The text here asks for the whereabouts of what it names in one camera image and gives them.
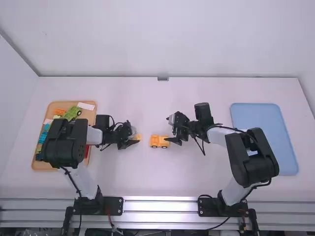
metal rail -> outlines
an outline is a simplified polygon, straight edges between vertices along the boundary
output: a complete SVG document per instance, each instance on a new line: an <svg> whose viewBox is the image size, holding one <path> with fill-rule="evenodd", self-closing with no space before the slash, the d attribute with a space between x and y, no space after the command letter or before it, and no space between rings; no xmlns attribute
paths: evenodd
<svg viewBox="0 0 315 236"><path fill-rule="evenodd" d="M199 217L194 197L124 197L124 213L112 216L123 229L208 229L225 218ZM248 202L261 230L315 231L315 202ZM0 227L60 228L72 199L0 199ZM73 216L71 227L78 227ZM82 228L110 228L107 216L83 216ZM218 229L238 229L230 218Z"/></svg>

white card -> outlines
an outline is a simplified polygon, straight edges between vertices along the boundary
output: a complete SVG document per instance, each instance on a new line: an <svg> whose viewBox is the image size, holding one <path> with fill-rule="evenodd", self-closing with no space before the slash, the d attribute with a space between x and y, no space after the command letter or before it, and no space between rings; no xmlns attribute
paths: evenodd
<svg viewBox="0 0 315 236"><path fill-rule="evenodd" d="M95 106L91 105L91 104L86 104L86 103L83 103L83 102L79 102L77 107L81 107L83 109L87 109L87 110L93 111Z"/></svg>
<svg viewBox="0 0 315 236"><path fill-rule="evenodd" d="M52 119L45 119L43 124L51 124L52 122Z"/></svg>

black mounting bracket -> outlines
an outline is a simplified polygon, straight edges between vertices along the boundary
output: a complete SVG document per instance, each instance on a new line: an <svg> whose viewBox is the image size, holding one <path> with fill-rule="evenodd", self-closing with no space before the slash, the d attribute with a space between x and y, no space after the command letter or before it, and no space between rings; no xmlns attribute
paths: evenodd
<svg viewBox="0 0 315 236"><path fill-rule="evenodd" d="M220 197L198 198L198 215L200 217L248 217L248 210L246 199L232 206L227 206Z"/></svg>
<svg viewBox="0 0 315 236"><path fill-rule="evenodd" d="M103 197L101 203L103 207L96 208L84 203L80 204L80 200L75 200L73 205L73 215L80 215L80 209L82 215L111 215L120 216L123 214L124 199L122 197Z"/></svg>

white wall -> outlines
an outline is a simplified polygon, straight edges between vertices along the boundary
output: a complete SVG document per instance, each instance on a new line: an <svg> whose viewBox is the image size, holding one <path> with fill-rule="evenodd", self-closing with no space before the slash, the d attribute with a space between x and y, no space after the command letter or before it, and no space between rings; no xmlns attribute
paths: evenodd
<svg viewBox="0 0 315 236"><path fill-rule="evenodd" d="M313 0L2 0L0 27L42 75L293 76L314 113L314 12Z"/></svg>
<svg viewBox="0 0 315 236"><path fill-rule="evenodd" d="M38 76L0 35L0 175L10 155L37 80Z"/></svg>

white tabletop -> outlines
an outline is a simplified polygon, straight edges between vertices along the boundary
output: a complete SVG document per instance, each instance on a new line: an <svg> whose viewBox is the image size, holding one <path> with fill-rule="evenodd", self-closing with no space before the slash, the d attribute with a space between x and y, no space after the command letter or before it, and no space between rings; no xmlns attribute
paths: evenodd
<svg viewBox="0 0 315 236"><path fill-rule="evenodd" d="M279 105L299 164L296 176L278 176L255 190L250 200L315 201L313 133L315 121L296 78L41 78L0 179L0 197L71 198L74 191L58 172L35 172L32 155L52 101L94 100L98 114L115 122L128 119L143 141L126 150L112 145L91 151L88 170L104 195L216 195L232 177L227 151L205 146L203 156L190 139L168 149L149 147L152 134L172 136L165 120L181 111L195 119L194 104L209 102L215 122L231 126L230 105L270 102Z"/></svg>

